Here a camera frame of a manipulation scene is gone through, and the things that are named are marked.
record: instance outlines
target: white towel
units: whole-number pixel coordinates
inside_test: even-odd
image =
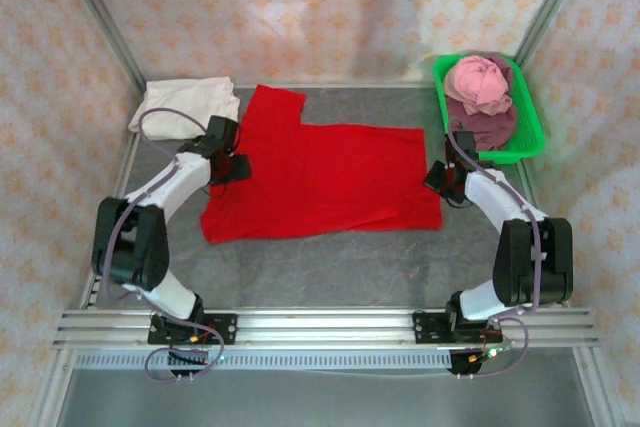
[[[129,130],[138,132],[138,119],[149,109],[175,109],[190,115],[206,128],[212,115],[237,122],[239,106],[240,99],[234,97],[229,77],[147,82],[147,92],[129,123]],[[156,112],[145,117],[144,132],[154,140],[192,139],[202,135],[193,122],[170,112]]]

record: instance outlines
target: patterned wallpaper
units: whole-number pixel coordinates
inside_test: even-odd
[[[25,425],[135,105],[82,0],[0,0],[0,412]]]
[[[640,0],[566,0],[526,73],[549,137],[539,201],[574,226],[574,300],[640,422]]]
[[[149,80],[386,83],[514,54],[542,0],[105,0]]]

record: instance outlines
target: gray floor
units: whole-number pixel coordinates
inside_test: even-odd
[[[424,128],[429,163],[443,157],[444,130],[433,89],[297,90],[307,94],[305,123]],[[244,111],[252,90],[236,94]],[[176,148],[181,142],[165,144]],[[146,183],[165,164],[141,145],[127,190]],[[520,188],[515,169],[505,171]],[[210,308],[442,307],[453,292],[490,278],[498,242],[479,209],[443,204],[439,231],[336,232],[212,245],[199,225],[207,200],[205,193],[194,194],[168,232],[172,271]]]
[[[58,426],[593,425],[571,349],[534,349],[510,372],[473,381],[384,374],[219,370],[158,385],[141,371],[76,370]]]

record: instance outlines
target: pink cloth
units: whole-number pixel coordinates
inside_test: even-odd
[[[510,96],[511,83],[513,82],[513,69],[498,55],[489,56],[487,59],[492,61],[500,69],[502,76],[507,81],[507,95]],[[473,132],[478,152],[504,149],[509,139],[516,132],[516,128],[518,127],[518,109],[516,109],[515,106],[502,114],[493,116],[482,112],[469,115],[462,102],[449,96],[445,98],[449,119],[456,118],[462,122],[462,125],[454,123],[451,130],[470,130]]]
[[[460,59],[444,78],[444,93],[462,102],[468,115],[505,113],[512,103],[508,90],[498,66],[478,55]]]

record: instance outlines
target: green basket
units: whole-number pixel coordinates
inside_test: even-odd
[[[449,131],[449,112],[447,111],[442,82],[449,69],[463,57],[467,57],[467,55],[444,55],[433,66],[433,76],[436,80],[436,90],[445,132]],[[513,69],[511,98],[513,99],[513,105],[518,109],[518,128],[504,150],[479,152],[479,155],[480,160],[491,160],[496,164],[514,164],[521,159],[534,157],[544,150],[544,132],[520,67],[510,59],[504,60]]]

